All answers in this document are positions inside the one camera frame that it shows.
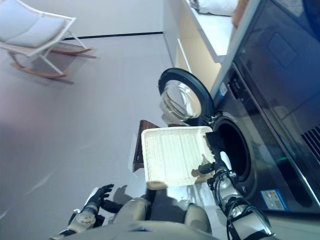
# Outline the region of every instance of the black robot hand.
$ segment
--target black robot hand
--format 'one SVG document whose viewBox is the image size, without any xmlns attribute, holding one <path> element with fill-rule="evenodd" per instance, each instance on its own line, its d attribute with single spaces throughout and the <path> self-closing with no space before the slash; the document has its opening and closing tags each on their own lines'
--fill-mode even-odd
<svg viewBox="0 0 320 240">
<path fill-rule="evenodd" d="M 96 193 L 92 197 L 90 197 L 90 199 L 88 200 L 88 203 L 84 206 L 84 208 L 89 205 L 95 205 L 99 211 L 99 208 L 105 204 L 105 199 L 109 197 L 108 193 L 112 191 L 112 188 L 114 186 L 115 186 L 114 184 L 109 184 L 109 185 L 100 187 L 96 191 Z"/>
</svg>

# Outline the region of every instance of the sticker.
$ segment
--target sticker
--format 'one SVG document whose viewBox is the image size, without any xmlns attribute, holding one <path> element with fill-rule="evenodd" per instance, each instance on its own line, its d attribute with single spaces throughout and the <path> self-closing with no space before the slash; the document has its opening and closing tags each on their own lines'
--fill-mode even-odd
<svg viewBox="0 0 320 240">
<path fill-rule="evenodd" d="M 289 209 L 278 189 L 261 191 L 262 198 L 269 210 L 286 211 Z"/>
<path fill-rule="evenodd" d="M 224 97 L 226 95 L 226 93 L 228 92 L 227 86 L 225 85 L 224 82 L 221 84 L 219 91 L 220 91 L 221 97 Z"/>
<path fill-rule="evenodd" d="M 304 12 L 303 0 L 277 0 L 277 2 L 297 17 Z"/>
</svg>

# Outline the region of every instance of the white tray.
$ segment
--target white tray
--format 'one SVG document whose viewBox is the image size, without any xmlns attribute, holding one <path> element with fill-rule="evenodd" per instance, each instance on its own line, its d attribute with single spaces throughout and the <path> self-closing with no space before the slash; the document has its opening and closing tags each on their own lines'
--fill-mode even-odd
<svg viewBox="0 0 320 240">
<path fill-rule="evenodd" d="M 145 181 L 151 190 L 205 182 L 213 173 L 200 174 L 199 165 L 212 163 L 208 126 L 146 129 L 141 134 Z"/>
</svg>

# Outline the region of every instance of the glass panel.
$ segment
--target glass panel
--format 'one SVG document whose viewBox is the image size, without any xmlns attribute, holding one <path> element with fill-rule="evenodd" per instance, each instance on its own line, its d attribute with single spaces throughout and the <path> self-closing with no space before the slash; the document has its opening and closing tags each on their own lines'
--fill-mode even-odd
<svg viewBox="0 0 320 240">
<path fill-rule="evenodd" d="M 166 83 L 161 95 L 160 107 L 166 115 L 171 115 L 180 121 L 194 119 L 201 114 L 201 104 L 197 95 L 178 80 L 170 80 Z"/>
</svg>

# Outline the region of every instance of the washing machine door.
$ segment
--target washing machine door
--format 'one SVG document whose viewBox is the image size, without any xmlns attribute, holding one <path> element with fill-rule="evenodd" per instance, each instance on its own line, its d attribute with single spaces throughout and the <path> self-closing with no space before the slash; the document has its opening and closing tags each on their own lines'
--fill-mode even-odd
<svg viewBox="0 0 320 240">
<path fill-rule="evenodd" d="M 158 88 L 162 118 L 167 124 L 209 125 L 214 103 L 196 76 L 180 68 L 169 68 L 162 73 Z"/>
</svg>

